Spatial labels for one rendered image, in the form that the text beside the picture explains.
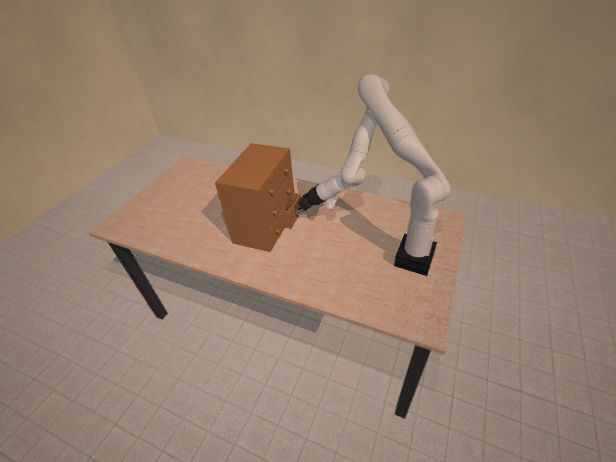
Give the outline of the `brown wooden chest of drawers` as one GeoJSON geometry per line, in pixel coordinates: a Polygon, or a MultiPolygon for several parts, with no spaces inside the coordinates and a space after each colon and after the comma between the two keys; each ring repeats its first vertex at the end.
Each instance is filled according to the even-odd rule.
{"type": "MultiPolygon", "coordinates": [[[[273,249],[268,238],[272,226],[267,232],[264,212],[276,195],[263,212],[260,190],[287,153],[290,154],[290,148],[251,143],[215,182],[233,244],[267,252],[273,249]]],[[[292,164],[290,174],[293,181],[292,164]]]]}

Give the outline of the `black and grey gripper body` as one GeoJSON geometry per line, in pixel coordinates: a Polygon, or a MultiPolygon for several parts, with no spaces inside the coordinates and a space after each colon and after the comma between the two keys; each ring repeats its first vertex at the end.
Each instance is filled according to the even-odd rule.
{"type": "Polygon", "coordinates": [[[299,206],[305,211],[313,205],[319,205],[326,201],[326,207],[328,210],[332,210],[338,199],[336,195],[331,195],[325,186],[326,181],[317,184],[315,187],[304,194],[299,202],[299,206]]]}

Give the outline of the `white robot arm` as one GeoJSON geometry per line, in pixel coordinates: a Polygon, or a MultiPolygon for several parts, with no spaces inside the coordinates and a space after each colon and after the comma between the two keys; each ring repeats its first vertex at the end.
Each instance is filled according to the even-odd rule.
{"type": "Polygon", "coordinates": [[[433,204],[448,198],[451,187],[410,123],[390,102],[389,91],[388,82],[377,75],[367,74],[360,79],[358,93],[368,108],[354,134],[341,175],[328,179],[325,186],[331,195],[336,195],[364,181],[366,173],[359,166],[367,159],[378,123],[394,153],[415,166],[424,177],[412,188],[405,251],[413,257],[429,256],[439,216],[433,204]]]}

